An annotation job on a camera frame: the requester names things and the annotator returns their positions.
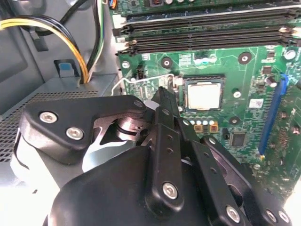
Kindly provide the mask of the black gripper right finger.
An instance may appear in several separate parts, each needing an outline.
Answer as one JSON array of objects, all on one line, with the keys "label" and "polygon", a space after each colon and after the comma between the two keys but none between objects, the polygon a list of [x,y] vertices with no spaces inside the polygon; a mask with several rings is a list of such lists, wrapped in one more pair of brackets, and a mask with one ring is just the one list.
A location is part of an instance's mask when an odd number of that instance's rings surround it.
[{"label": "black gripper right finger", "polygon": [[281,202],[263,189],[213,136],[199,138],[191,123],[177,118],[181,152],[197,178],[206,214],[213,226],[290,226]]}]

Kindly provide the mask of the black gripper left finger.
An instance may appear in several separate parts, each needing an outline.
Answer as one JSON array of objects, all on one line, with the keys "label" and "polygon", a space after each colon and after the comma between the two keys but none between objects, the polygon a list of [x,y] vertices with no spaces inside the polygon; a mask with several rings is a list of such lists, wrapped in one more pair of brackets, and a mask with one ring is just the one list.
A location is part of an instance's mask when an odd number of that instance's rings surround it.
[{"label": "black gripper left finger", "polygon": [[37,180],[49,178],[58,187],[83,173],[84,156],[100,145],[133,141],[151,149],[146,202],[153,212],[175,213],[184,205],[180,118],[173,93],[160,87],[143,102],[135,96],[63,99],[28,104],[20,118],[14,155],[26,143],[39,155],[43,168],[29,158],[18,159]]}]

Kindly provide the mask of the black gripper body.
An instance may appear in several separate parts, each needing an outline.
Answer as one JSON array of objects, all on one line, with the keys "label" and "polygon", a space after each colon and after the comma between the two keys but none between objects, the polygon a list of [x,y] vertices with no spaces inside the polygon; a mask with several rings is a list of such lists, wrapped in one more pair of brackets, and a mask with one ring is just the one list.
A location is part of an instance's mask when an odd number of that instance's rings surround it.
[{"label": "black gripper body", "polygon": [[147,207],[145,189],[153,151],[135,147],[65,184],[50,213],[50,226],[207,226],[193,167],[182,163],[185,203],[172,216],[156,216]]}]

